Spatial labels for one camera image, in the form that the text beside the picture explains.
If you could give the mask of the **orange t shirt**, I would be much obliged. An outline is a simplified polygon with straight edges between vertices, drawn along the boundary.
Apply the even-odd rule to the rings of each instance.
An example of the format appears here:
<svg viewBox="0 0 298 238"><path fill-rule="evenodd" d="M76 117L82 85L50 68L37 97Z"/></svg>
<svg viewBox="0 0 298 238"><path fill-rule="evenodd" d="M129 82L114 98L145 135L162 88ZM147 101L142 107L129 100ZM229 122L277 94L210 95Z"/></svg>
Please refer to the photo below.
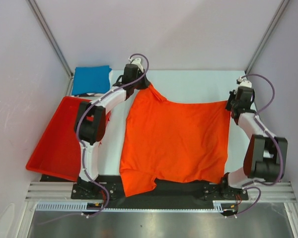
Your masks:
<svg viewBox="0 0 298 238"><path fill-rule="evenodd" d="M228 158L226 102L184 104L153 86L136 95L126 119L119 173L127 197L152 191L156 180L219 183Z"/></svg>

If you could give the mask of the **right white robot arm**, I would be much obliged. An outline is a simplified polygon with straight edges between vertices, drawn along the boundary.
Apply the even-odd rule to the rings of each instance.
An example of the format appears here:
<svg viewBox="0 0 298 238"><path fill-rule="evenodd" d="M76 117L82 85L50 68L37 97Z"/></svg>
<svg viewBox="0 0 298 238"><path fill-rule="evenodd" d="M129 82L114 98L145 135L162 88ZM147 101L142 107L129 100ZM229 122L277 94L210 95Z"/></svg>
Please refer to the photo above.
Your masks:
<svg viewBox="0 0 298 238"><path fill-rule="evenodd" d="M231 118L249 138L243 166L226 173L219 186L219 193L231 199L237 189L245 190L249 185L273 186L284 176L288 141L277 137L260 120L257 112L251 109L255 91L251 87L239 86L230 91L225 107Z"/></svg>

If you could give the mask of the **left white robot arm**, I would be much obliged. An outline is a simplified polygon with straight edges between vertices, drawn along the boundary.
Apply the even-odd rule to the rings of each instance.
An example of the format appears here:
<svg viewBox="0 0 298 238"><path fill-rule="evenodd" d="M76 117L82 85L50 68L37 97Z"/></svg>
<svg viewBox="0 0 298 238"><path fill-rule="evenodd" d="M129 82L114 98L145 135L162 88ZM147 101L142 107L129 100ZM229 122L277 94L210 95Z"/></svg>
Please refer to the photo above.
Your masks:
<svg viewBox="0 0 298 238"><path fill-rule="evenodd" d="M77 184L89 198L95 198L100 186L95 183L98 172L98 147L105 135L106 116L118 104L126 101L135 90L150 86L146 70L135 59L126 64L124 72L111 89L100 98L79 105L74 131L80 145L80 172Z"/></svg>

